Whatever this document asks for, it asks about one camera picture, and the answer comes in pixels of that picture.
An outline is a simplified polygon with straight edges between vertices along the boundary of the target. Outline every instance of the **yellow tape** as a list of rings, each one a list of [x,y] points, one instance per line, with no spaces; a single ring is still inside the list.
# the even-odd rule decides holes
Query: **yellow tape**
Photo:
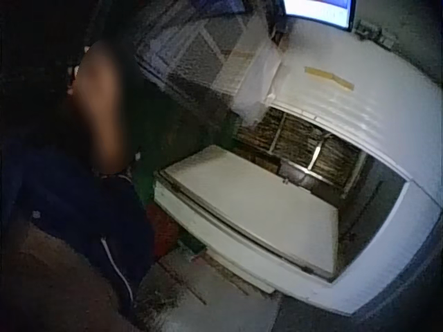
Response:
[[[322,71],[321,69],[313,68],[313,67],[305,67],[305,73],[319,76],[321,78],[325,78],[327,80],[333,80],[335,83],[340,84],[343,88],[349,89],[351,91],[354,90],[354,85],[351,82],[348,82],[347,80],[344,80],[343,78],[330,73],[328,71]]]

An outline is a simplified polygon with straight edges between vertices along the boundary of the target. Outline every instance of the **floor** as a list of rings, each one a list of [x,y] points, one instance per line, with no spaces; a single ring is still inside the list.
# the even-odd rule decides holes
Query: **floor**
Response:
[[[192,261],[180,248],[157,262],[137,296],[138,325],[158,332],[271,332],[281,295],[268,295],[221,273],[205,255]]]

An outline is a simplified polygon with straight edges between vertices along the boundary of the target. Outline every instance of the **dark wall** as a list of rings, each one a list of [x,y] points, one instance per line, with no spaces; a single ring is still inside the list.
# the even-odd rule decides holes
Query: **dark wall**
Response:
[[[345,266],[383,225],[404,183],[389,167],[368,157],[354,189],[339,209],[339,253]]]
[[[441,0],[357,0],[355,15],[396,35],[393,51],[442,85]]]
[[[0,132],[45,122],[66,95],[97,1],[2,1]]]

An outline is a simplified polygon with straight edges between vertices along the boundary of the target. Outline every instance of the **computer monitor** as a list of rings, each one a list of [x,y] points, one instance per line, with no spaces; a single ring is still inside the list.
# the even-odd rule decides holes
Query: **computer monitor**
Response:
[[[330,24],[343,30],[352,29],[356,0],[282,0],[284,12]]]

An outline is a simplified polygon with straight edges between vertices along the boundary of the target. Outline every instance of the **metal rod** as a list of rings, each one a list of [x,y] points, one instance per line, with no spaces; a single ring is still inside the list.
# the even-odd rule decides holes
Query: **metal rod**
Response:
[[[268,154],[272,154],[272,151],[274,151],[275,146],[277,145],[277,140],[280,137],[280,133],[282,132],[283,129],[284,119],[286,119],[286,113],[283,113],[282,120],[278,125],[277,132],[275,133],[274,139],[272,140],[271,146],[269,147]]]
[[[309,163],[309,166],[307,167],[308,171],[311,171],[312,167],[316,164],[316,161],[318,159],[318,156],[320,155],[321,147],[325,143],[325,141],[331,136],[331,133],[327,133],[323,136],[323,139],[317,144],[316,149],[314,151],[314,154],[312,155],[311,162]]]

